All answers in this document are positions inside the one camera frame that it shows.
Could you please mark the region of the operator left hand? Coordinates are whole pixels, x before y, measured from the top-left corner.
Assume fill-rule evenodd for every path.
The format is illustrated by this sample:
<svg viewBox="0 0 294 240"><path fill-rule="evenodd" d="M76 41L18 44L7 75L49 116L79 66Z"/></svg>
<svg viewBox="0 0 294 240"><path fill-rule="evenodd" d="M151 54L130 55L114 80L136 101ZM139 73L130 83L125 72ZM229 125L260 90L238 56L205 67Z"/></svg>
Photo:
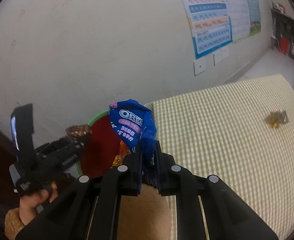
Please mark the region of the operator left hand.
<svg viewBox="0 0 294 240"><path fill-rule="evenodd" d="M19 217L23 225L27 225L36 217L35 208L46 202L53 202L58 197L58 190L56 182L53 181L51 184L52 193L49 193L46 189L42 189L30 196L23 196L20 198L19 205Z"/></svg>

